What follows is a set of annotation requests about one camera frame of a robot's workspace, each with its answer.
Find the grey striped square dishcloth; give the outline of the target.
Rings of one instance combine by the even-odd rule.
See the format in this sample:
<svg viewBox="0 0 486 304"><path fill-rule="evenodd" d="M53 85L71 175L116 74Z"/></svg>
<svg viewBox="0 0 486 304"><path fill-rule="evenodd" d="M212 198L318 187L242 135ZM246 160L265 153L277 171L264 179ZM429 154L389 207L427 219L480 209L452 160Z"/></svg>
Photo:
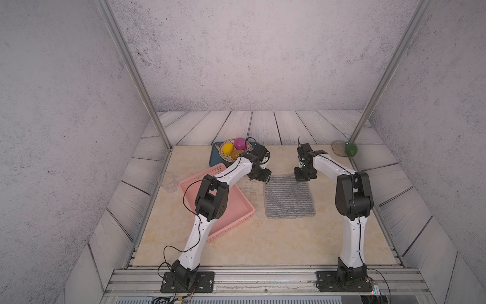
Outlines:
<svg viewBox="0 0 486 304"><path fill-rule="evenodd" d="M269 219L297 219L316 215L309 182L292 175L273 176L264 184L265 214Z"/></svg>

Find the pink plastic basket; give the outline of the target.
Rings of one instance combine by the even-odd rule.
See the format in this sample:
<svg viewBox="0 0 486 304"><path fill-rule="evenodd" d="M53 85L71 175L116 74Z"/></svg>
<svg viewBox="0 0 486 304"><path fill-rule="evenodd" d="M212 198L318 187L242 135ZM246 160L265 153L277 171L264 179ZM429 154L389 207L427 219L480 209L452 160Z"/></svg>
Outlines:
<svg viewBox="0 0 486 304"><path fill-rule="evenodd" d="M199 187L201 186L200 179L204 178L206 175L216 176L225 169L226 166L219 163L218 165L212 166L209 169L201 171L179 182L179 187L182 194L185 195L184 202L193 212L196 211L195 200ZM207 242L211 243L215 239L236 228L244 221L249 220L253 216L254 211L254 206L235 184L229 191L227 208L222 217L218 219L216 224L211 229Z"/></svg>

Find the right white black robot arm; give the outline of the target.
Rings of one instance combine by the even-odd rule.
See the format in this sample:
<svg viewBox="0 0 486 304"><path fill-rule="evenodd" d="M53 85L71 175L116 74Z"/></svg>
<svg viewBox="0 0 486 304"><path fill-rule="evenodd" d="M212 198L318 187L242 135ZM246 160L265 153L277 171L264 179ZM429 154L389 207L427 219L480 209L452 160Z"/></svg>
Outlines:
<svg viewBox="0 0 486 304"><path fill-rule="evenodd" d="M311 181L319 172L334 181L335 207L343 219L343 245L337 270L316 272L316 288L328 293L374 291L364 255L365 228L374 207L368 174L341 165L326 151L313 150L309 144L298 146L297 154L296 181Z"/></svg>

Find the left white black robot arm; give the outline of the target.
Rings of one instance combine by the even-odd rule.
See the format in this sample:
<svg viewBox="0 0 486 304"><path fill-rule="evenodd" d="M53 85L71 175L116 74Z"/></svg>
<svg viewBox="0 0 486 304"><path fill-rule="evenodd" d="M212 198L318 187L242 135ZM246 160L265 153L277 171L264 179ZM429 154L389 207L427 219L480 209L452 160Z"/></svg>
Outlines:
<svg viewBox="0 0 486 304"><path fill-rule="evenodd" d="M271 154L263 148L241 153L238 159L223 172L211 176L205 175L195 198L195 215L192 231L179 258L167 263L168 275L172 276L174 292L192 292L196 289L197 271L210 230L226 212L229 193L232 186L243 177L267 183L272 172L266 168Z"/></svg>

